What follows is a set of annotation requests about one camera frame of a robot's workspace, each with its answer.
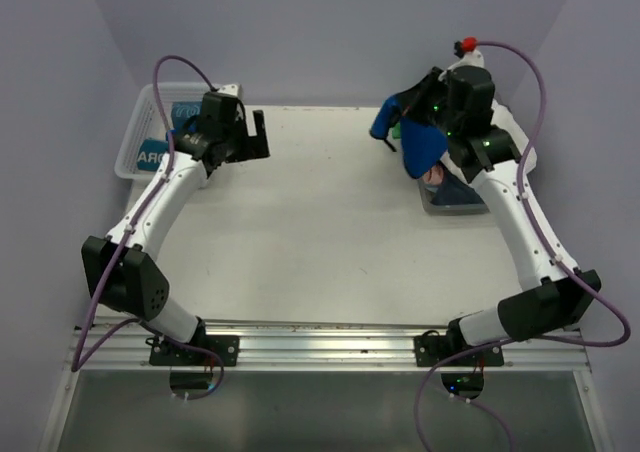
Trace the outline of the blue microfiber towel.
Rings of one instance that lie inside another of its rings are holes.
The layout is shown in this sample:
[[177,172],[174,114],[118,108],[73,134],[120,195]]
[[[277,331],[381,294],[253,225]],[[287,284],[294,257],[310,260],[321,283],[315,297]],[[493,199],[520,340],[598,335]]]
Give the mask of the blue microfiber towel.
[[[392,115],[399,111],[399,95],[388,97],[370,128],[371,137],[385,141],[393,128]],[[447,151],[447,139],[436,127],[423,124],[408,116],[401,117],[398,125],[405,170],[411,178],[419,179],[434,167]]]

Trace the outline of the teal beige cartoon towel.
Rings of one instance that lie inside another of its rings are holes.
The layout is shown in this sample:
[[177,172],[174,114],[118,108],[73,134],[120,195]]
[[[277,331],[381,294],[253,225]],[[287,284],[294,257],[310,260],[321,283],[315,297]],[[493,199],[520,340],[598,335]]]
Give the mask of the teal beige cartoon towel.
[[144,140],[136,156],[137,170],[142,172],[157,171],[167,151],[168,143],[164,140],[153,138]]

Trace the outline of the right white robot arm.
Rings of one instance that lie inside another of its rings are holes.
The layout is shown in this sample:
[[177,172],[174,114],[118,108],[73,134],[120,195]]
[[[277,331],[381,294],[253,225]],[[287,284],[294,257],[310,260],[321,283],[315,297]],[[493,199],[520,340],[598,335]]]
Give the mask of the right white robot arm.
[[581,270],[564,250],[531,188],[517,176],[526,161],[511,132],[493,120],[494,93],[482,67],[434,67],[402,101],[405,117],[436,127],[446,139],[452,162],[493,215],[522,288],[492,309],[450,323],[445,351],[461,365],[483,344],[525,341],[577,324],[592,302],[579,283],[601,286],[595,271]]

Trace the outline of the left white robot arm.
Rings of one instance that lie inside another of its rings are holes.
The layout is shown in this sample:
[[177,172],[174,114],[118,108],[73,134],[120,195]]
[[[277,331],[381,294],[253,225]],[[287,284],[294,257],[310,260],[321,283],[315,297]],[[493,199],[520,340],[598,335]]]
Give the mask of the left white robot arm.
[[270,155],[264,114],[247,113],[236,84],[206,92],[199,113],[173,137],[152,179],[132,209],[104,237],[90,236],[81,248],[86,280],[95,305],[125,313],[173,339],[172,351],[185,364],[201,362],[207,339],[199,318],[170,294],[157,259],[162,244],[191,195],[205,187],[224,163]]

